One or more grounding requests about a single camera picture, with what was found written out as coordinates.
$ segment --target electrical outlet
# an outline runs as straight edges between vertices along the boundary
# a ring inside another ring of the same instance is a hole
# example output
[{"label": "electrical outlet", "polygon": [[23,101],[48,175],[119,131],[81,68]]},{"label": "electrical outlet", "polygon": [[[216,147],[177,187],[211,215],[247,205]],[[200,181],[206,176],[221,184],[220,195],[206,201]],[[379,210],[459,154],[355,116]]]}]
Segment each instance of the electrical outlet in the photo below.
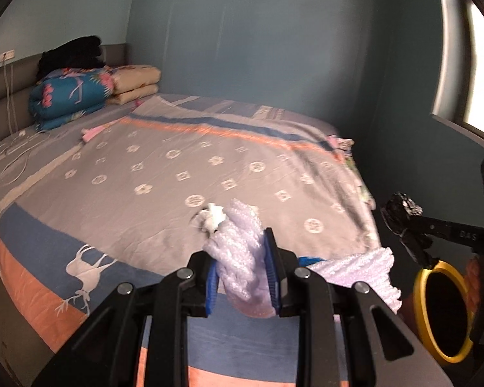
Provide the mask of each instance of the electrical outlet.
[{"label": "electrical outlet", "polygon": [[14,49],[0,54],[0,64],[14,58]]}]

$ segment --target metal bolt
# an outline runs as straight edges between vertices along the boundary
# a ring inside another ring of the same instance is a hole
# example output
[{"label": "metal bolt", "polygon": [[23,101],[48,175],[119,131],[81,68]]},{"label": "metal bolt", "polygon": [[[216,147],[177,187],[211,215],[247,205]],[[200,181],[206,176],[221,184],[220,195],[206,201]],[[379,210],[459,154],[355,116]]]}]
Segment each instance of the metal bolt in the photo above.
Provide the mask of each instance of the metal bolt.
[{"label": "metal bolt", "polygon": [[369,285],[365,282],[359,281],[355,283],[355,291],[361,294],[367,294],[369,292],[370,288]]},{"label": "metal bolt", "polygon": [[116,291],[120,295],[128,295],[133,292],[133,284],[129,284],[128,282],[122,282],[118,287],[116,287]]},{"label": "metal bolt", "polygon": [[294,275],[298,278],[307,279],[310,276],[310,270],[307,268],[296,268],[294,269]]},{"label": "metal bolt", "polygon": [[181,268],[177,271],[177,277],[180,279],[190,279],[194,275],[194,271],[188,268]]}]

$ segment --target headboard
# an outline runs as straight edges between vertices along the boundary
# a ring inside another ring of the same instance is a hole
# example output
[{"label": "headboard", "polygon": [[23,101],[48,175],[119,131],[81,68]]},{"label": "headboard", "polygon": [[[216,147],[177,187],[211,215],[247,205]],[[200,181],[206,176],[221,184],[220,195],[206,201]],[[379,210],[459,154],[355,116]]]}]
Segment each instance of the headboard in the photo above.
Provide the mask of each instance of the headboard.
[{"label": "headboard", "polygon": [[[11,118],[12,130],[16,132],[33,124],[32,117],[27,109],[29,94],[35,86],[37,63],[41,54],[32,55],[15,61],[5,66],[5,75],[11,91],[9,102],[10,115],[13,109],[16,113],[18,129],[16,129],[13,117]],[[126,44],[103,45],[101,59],[109,66],[116,67],[127,64]],[[4,67],[0,67],[0,141],[10,134],[7,112],[7,92],[5,86]]]}]

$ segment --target teal wall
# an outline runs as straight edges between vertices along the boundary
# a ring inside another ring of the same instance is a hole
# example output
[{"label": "teal wall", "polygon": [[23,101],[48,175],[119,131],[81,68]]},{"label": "teal wall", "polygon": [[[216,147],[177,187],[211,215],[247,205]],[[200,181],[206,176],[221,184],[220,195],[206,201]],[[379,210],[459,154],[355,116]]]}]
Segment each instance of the teal wall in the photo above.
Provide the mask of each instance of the teal wall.
[{"label": "teal wall", "polygon": [[84,35],[124,43],[130,5],[131,0],[13,0],[0,18],[0,53],[14,49],[18,60]]},{"label": "teal wall", "polygon": [[[395,1],[380,98],[366,137],[355,147],[360,170],[379,205],[403,191],[427,216],[484,226],[484,149],[430,116],[442,55],[441,2]],[[418,268],[378,214],[376,220],[382,244],[394,250],[392,279],[410,292]],[[461,271],[470,257],[468,248],[439,240],[432,254]]]},{"label": "teal wall", "polygon": [[164,93],[273,105],[357,138],[376,104],[390,0],[133,0],[135,63]]}]

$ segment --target yellow ring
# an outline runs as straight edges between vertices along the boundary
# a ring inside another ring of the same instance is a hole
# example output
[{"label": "yellow ring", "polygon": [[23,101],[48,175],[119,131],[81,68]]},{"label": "yellow ring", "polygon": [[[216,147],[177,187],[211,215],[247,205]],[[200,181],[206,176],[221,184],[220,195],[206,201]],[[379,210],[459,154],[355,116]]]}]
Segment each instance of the yellow ring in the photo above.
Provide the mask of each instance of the yellow ring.
[{"label": "yellow ring", "polygon": [[426,303],[426,287],[427,280],[431,273],[438,272],[449,278],[455,286],[459,289],[459,292],[466,303],[466,297],[468,295],[468,289],[466,288],[464,278],[452,265],[439,261],[433,270],[422,269],[419,271],[416,281],[414,282],[413,303],[414,303],[414,315],[416,317],[416,326],[418,328],[419,339],[435,358],[440,365],[457,364],[461,362],[470,353],[473,346],[473,342],[468,337],[471,329],[473,314],[470,310],[467,310],[468,314],[468,330],[466,339],[463,342],[459,353],[454,357],[449,357],[443,353],[436,343],[434,334],[429,324],[429,314],[427,312]]}]

